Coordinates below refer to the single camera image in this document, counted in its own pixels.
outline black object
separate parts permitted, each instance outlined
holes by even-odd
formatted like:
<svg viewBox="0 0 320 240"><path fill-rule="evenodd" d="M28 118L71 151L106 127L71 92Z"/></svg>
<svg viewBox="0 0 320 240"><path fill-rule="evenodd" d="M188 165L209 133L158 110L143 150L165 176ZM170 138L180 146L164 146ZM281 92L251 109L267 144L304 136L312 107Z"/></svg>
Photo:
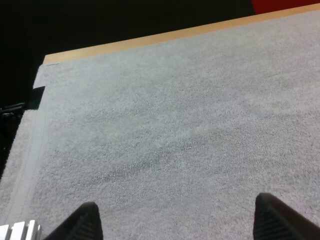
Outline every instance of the black object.
<svg viewBox="0 0 320 240"><path fill-rule="evenodd" d="M24 111L24 103L0 108L0 179Z"/></svg>
<svg viewBox="0 0 320 240"><path fill-rule="evenodd" d="M254 240L319 240L320 228L270 193L255 200Z"/></svg>
<svg viewBox="0 0 320 240"><path fill-rule="evenodd" d="M98 206L82 204L44 240L104 240Z"/></svg>

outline wooden tabletop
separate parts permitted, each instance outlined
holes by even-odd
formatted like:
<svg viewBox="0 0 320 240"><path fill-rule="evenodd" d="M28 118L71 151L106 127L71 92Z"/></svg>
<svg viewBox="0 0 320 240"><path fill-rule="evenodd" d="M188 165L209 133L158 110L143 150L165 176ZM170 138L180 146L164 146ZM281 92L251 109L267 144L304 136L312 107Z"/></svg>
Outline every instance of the wooden tabletop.
<svg viewBox="0 0 320 240"><path fill-rule="evenodd" d="M262 22L265 20L276 19L281 17L286 17L294 14L301 14L310 11L320 10L320 3L295 7L280 11L273 11L259 15L246 16L242 18L236 18L228 21L221 21L216 23L211 23L202 26L196 26L176 31L170 31L150 36L144 36L124 41L117 41L97 46L90 46L70 51L58 52L53 54L48 54L44 57L44 64L60 63L71 61L75 59L81 59L85 57L114 53L117 51L142 47L151 44L158 44L174 39L191 37L198 34L204 34L209 32L214 32L218 30L234 28L242 25L253 24Z"/></svg>

